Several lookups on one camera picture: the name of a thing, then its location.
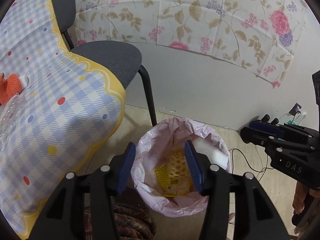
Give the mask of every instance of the yellow dot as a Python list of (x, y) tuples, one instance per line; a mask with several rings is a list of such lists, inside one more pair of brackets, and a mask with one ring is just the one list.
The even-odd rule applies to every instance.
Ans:
[(49, 145), (48, 146), (48, 153), (49, 153), (49, 155), (56, 155), (57, 148), (54, 145)]

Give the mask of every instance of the barcode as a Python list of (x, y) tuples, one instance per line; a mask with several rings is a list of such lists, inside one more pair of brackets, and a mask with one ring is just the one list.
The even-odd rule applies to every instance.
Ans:
[(178, 179), (170, 180), (170, 185), (176, 185), (176, 184), (179, 184), (179, 180)]

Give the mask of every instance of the blue dot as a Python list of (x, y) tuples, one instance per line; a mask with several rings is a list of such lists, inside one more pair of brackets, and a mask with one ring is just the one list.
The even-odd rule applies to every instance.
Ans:
[(28, 118), (28, 122), (32, 122), (33, 120), (33, 115), (30, 115), (30, 117)]

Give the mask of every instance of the trash bin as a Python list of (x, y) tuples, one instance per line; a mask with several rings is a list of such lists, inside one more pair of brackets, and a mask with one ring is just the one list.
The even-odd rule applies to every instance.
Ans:
[(197, 214), (207, 207), (208, 197), (198, 192), (188, 196), (164, 197), (155, 169), (168, 159), (170, 151), (184, 147), (186, 140), (203, 138), (228, 157), (226, 170), (231, 172), (231, 157), (227, 145), (215, 131), (206, 124), (181, 117), (172, 117), (157, 124), (141, 137), (136, 147), (136, 157), (131, 169), (134, 186), (145, 203), (153, 210), (167, 217), (181, 217)]

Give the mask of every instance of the white wall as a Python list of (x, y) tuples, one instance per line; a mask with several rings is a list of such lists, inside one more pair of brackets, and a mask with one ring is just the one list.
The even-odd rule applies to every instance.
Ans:
[[(296, 55), (279, 88), (228, 62), (188, 51), (134, 43), (148, 70), (157, 111), (239, 130), (255, 116), (271, 119), (296, 102), (307, 112), (302, 125), (318, 130), (311, 75), (320, 69), (320, 27), (309, 10)], [(126, 89), (127, 103), (147, 108), (141, 78)]]

